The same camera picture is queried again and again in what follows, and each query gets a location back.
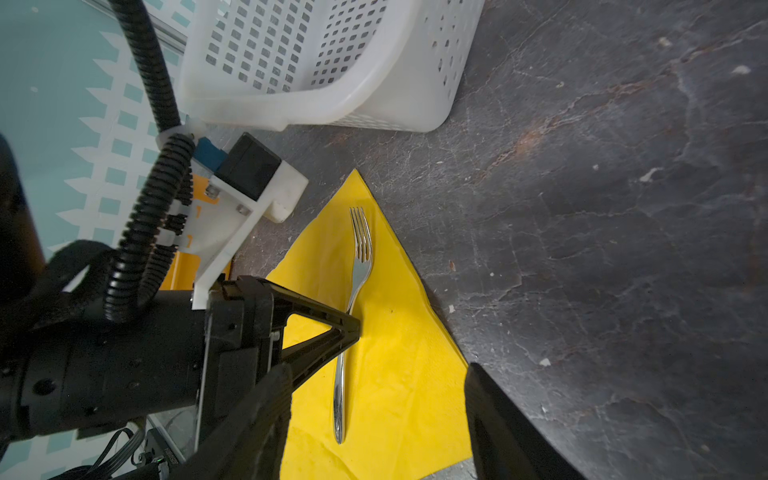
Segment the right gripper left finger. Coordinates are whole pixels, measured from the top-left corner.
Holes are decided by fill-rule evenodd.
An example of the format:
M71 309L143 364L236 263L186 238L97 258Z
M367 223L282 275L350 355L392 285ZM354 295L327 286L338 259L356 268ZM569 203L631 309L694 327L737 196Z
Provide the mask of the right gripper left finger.
M273 368L172 479L278 479L292 403L292 370Z

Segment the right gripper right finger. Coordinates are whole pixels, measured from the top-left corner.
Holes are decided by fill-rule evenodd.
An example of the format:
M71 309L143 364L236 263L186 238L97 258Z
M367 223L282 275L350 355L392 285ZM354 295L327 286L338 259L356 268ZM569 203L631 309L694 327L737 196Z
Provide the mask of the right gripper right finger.
M584 478L478 363L468 367L464 394L479 479Z

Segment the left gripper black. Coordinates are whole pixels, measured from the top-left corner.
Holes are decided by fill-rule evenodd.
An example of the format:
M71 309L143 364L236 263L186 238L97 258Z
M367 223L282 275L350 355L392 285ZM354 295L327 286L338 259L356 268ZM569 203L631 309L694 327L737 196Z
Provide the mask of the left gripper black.
M93 436L172 409L198 408L204 440L266 374L273 295L240 277L192 311L160 293L143 318L103 326L62 322L12 341L1 361L1 438L78 429Z

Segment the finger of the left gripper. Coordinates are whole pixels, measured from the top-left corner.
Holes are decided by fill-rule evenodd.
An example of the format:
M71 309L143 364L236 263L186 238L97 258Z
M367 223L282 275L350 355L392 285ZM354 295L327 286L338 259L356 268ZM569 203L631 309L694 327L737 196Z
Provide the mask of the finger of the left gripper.
M329 307L266 279L263 286L269 299L270 326L277 332L272 364L287 364L292 371L292 389L297 390L331 360L348 350L359 339L361 322L350 314ZM326 325L322 334L283 347L284 330L292 316L300 316Z

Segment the yellow plastic utensil tray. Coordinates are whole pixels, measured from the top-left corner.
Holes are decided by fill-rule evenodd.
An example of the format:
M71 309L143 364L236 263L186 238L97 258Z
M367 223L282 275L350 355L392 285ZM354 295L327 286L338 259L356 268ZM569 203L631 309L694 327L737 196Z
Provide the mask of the yellow plastic utensil tray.
M208 180L202 176L193 175L193 200L201 204L215 204L205 195ZM200 266L200 257L193 254L177 252L171 267L160 287L162 291L189 291L194 288L194 280Z

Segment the white perforated plastic basket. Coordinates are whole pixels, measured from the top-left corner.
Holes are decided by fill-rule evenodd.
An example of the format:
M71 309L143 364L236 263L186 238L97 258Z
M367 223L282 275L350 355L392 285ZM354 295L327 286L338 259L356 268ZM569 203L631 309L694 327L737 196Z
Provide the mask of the white perforated plastic basket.
M212 124L430 132L448 117L483 5L201 1L176 83Z

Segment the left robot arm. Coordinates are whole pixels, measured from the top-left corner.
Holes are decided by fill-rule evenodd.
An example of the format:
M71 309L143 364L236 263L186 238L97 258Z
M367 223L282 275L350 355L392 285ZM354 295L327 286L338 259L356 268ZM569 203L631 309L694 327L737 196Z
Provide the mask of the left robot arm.
M1 148L1 440L87 436L197 406L209 436L273 369L298 388L359 340L360 322L263 278L218 279L201 310L186 291L145 297L132 267L180 193L187 142L161 154L128 243L81 240L42 255L16 162Z

